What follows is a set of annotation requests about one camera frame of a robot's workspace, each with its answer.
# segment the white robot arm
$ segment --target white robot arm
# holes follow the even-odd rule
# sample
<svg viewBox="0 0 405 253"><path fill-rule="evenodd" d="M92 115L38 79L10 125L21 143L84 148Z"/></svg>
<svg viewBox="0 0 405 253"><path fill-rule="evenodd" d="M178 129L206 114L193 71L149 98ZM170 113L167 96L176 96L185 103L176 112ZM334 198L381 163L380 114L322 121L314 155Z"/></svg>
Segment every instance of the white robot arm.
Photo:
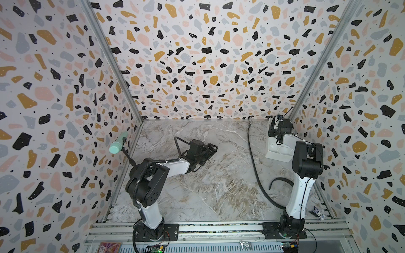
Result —
<svg viewBox="0 0 405 253"><path fill-rule="evenodd" d="M160 214L157 202L166 178L198 171L199 168L217 152L218 146L211 143L206 145L202 141L195 139L191 142L187 142L175 137L179 158L170 160L146 158L141 164L136 164L123 147L127 136L127 132L122 133L120 137L110 145L110 152L116 154L122 151L133 167L129 173L130 179L125 187L125 191L131 196L132 203L138 209L142 219L142 222L136 222L134 225L133 243L135 251L137 252L135 241L150 242L175 239L177 235L172 234L172 236L166 238L164 234L167 228L164 224L164 218ZM190 148L182 153L177 140L188 144Z"/></svg>
<svg viewBox="0 0 405 253"><path fill-rule="evenodd" d="M304 228L305 209L315 180L323 171L322 145L292 134L292 123L282 115L269 124L266 157L291 162L295 173L291 197L280 218L280 234L291 236Z"/></svg>

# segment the silver object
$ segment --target silver object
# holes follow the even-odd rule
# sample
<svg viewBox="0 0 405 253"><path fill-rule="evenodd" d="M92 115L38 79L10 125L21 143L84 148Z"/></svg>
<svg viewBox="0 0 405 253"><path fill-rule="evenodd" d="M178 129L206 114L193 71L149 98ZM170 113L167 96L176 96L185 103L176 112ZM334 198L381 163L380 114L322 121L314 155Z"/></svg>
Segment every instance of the silver object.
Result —
<svg viewBox="0 0 405 253"><path fill-rule="evenodd" d="M252 249L252 243L246 241L239 241L239 245L242 247L243 250Z"/></svg>

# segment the small card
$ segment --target small card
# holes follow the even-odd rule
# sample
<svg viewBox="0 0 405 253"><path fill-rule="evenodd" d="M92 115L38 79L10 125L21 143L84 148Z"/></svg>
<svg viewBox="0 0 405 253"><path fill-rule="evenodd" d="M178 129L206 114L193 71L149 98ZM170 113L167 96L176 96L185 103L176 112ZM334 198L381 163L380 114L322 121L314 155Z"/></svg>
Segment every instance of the small card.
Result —
<svg viewBox="0 0 405 253"><path fill-rule="evenodd" d="M120 242L101 242L96 253L118 253Z"/></svg>

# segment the metal corner post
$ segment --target metal corner post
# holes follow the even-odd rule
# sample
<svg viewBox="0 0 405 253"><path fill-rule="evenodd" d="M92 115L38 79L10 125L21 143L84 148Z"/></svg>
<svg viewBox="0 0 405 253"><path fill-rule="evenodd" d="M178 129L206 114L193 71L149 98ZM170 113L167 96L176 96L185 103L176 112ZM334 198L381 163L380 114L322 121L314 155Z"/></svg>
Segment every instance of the metal corner post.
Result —
<svg viewBox="0 0 405 253"><path fill-rule="evenodd" d="M359 7L361 2L362 2L362 0L350 0L349 1L347 7L343 11L343 14L342 14L342 17L340 18L339 23L336 26L336 29L334 30L332 36L330 37L329 43L326 45L323 53L319 57L319 60L315 65L315 69L313 70L312 74L308 78L307 83L305 84L304 88L302 89L302 91L300 93L300 96L297 99L297 102L295 103L293 109L291 110L290 115L288 116L288 118L290 120L293 120L297 116L302 104L306 100L310 90L312 89L314 83L316 82L318 75L320 74L326 61L332 54L333 49L335 48L336 44L339 42L340 38L342 37L347 24L350 23L351 18L353 17L354 13L356 12L356 10Z"/></svg>
<svg viewBox="0 0 405 253"><path fill-rule="evenodd" d="M135 115L136 121L139 122L139 124L142 123L142 117L139 114L139 110L134 102L134 99L132 98L131 92L129 91L124 76L121 73L121 70L119 69L118 63L116 62L110 47L108 46L106 37L104 36L104 33L101 29L101 26L99 22L97 21L96 15L93 12L93 8L89 2L89 0L79 0L79 3L81 5L81 8L86 15L86 18L88 19L90 23L90 27L92 28L98 42L100 43L100 47L103 50L104 54L106 55L107 61L110 64L110 67L114 73L114 75L118 79L118 83L121 86L121 89L124 93L125 98L127 99L131 110L133 114Z"/></svg>

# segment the black mounting plate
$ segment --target black mounting plate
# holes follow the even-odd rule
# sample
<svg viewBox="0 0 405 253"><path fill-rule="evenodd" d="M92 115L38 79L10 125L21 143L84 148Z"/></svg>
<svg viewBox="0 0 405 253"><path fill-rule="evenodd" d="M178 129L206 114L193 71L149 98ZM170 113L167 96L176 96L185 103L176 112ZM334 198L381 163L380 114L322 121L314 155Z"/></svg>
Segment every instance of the black mounting plate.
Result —
<svg viewBox="0 0 405 253"><path fill-rule="evenodd" d="M158 240L152 241L145 233L145 227L144 225L137 225L136 228L134 228L135 232L138 232L138 234L135 234L135 241L136 242L155 242L158 243L160 241L162 242L168 242L168 241L177 241L179 237L179 224L164 224L163 225L163 235L164 239L163 240Z"/></svg>
<svg viewBox="0 0 405 253"><path fill-rule="evenodd" d="M280 234L279 231L277 229L279 222L263 222L263 234L264 234L264 238L266 240L270 240L270 239L284 239ZM305 233L305 231L301 231L298 234L300 239L305 239L307 238L307 234ZM291 239L296 239L297 235L293 235L291 237Z"/></svg>

